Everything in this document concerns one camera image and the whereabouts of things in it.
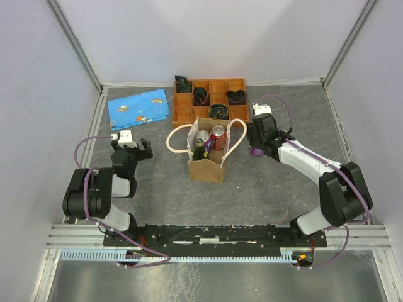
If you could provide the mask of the purple soda can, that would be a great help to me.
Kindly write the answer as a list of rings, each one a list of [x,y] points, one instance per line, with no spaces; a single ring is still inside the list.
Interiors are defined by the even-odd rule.
[[[212,150],[212,146],[213,146],[210,132],[207,130],[198,131],[196,134],[196,137],[195,137],[195,142],[197,142],[199,140],[203,140],[203,143],[204,143],[204,146],[205,146],[207,152],[210,153]]]
[[[253,156],[260,157],[264,155],[264,152],[260,148],[251,148],[250,153]]]

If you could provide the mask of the red soda can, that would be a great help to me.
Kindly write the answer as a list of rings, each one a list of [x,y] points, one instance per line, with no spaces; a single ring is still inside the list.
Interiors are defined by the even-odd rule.
[[[211,130],[212,148],[214,150],[223,150],[226,144],[226,129],[222,125],[214,125]]]

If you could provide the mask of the green glass bottle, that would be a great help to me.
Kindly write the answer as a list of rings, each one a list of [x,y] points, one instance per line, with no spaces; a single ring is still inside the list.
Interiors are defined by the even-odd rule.
[[[202,138],[196,141],[196,148],[193,151],[193,161],[203,160],[208,157],[208,152],[205,147],[205,142]]]

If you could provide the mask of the brown canvas bag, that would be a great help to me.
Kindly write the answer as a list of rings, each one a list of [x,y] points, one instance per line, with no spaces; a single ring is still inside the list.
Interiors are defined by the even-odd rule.
[[[240,138],[231,146],[231,128],[235,124],[240,124],[243,127],[243,133]],[[196,134],[200,130],[211,130],[215,125],[222,125],[225,130],[226,138],[223,150],[212,150],[209,153],[209,159],[193,160],[193,151],[196,147]],[[186,137],[186,148],[177,150],[170,146],[170,139],[179,130],[190,128]],[[176,127],[170,132],[166,138],[166,147],[169,151],[176,154],[188,155],[188,168],[190,179],[194,181],[223,183],[225,175],[226,160],[229,155],[240,145],[246,137],[247,125],[241,119],[233,120],[213,120],[210,118],[197,118],[194,123],[188,123]]]

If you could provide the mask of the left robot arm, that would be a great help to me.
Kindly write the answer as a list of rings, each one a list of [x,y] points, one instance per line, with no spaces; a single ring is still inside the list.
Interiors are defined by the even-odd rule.
[[[63,198],[66,217],[85,220],[88,217],[118,231],[117,237],[125,245],[139,239],[137,222],[131,213],[119,210],[113,198],[132,198],[137,190],[137,164],[153,158],[151,142],[141,139],[143,148],[133,140],[113,140],[111,167],[96,169],[91,175],[84,168],[75,169]]]

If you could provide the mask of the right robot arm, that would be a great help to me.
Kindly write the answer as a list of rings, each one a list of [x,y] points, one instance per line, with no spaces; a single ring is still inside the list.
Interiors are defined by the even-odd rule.
[[[277,162],[293,167],[319,188],[319,206],[290,223],[289,239],[294,245],[305,245],[318,231],[369,220],[373,202],[360,167],[353,162],[342,164],[329,160],[305,148],[290,130],[278,129],[269,111],[255,109],[249,123],[238,118],[227,123],[197,118],[194,123],[184,125],[189,129],[185,149],[178,150],[170,144],[181,126],[169,133],[166,147],[173,153],[188,155],[192,179],[220,183],[227,158],[240,144],[240,141],[230,142],[235,123],[242,125],[241,137],[248,140],[252,150],[260,150]]]

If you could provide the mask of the black rolled sock right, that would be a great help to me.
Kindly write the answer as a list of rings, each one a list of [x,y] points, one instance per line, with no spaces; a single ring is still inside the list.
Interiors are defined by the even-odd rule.
[[[228,104],[231,106],[246,104],[247,94],[242,89],[237,91],[228,90],[226,92],[226,96],[228,99]]]

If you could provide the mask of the dark rolled sock front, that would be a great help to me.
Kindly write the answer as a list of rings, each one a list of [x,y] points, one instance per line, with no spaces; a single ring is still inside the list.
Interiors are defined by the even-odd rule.
[[[229,120],[229,108],[225,104],[213,104],[208,109],[208,117],[213,120]]]

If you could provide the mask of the blue space-print cloth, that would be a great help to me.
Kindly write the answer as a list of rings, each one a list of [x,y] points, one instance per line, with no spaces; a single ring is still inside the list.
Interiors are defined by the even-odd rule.
[[[169,106],[164,89],[108,101],[111,131],[165,120]]]

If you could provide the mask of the wooden compartment tray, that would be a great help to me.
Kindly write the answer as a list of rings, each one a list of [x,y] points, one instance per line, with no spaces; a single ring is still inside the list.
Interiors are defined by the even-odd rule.
[[[243,78],[229,79],[188,79],[192,82],[192,93],[177,93],[174,80],[174,96],[172,109],[172,125],[174,127],[192,123],[199,118],[208,118],[208,109],[213,104],[225,104],[229,108],[229,118],[238,118],[247,123],[250,120],[249,101],[245,105],[231,106],[228,104],[228,90],[244,90],[247,94],[246,81]],[[193,90],[203,87],[209,95],[208,106],[193,106]]]

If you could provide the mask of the dark rolled sock middle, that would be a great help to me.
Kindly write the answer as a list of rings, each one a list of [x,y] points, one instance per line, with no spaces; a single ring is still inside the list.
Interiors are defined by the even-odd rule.
[[[193,90],[193,106],[208,106],[209,95],[205,88],[196,87]]]

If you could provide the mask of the dark rolled sock top-left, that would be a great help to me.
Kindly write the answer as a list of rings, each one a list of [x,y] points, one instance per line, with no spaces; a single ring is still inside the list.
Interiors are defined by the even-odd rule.
[[[175,75],[175,88],[177,93],[192,93],[192,82],[186,77]]]

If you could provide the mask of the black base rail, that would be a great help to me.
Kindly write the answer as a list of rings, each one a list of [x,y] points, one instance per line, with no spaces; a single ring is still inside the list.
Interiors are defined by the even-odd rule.
[[[152,250],[169,254],[206,256],[208,253],[234,255],[245,252],[258,254],[278,252],[282,247],[327,247],[324,232],[304,235],[292,226],[138,226],[134,236],[128,238]]]

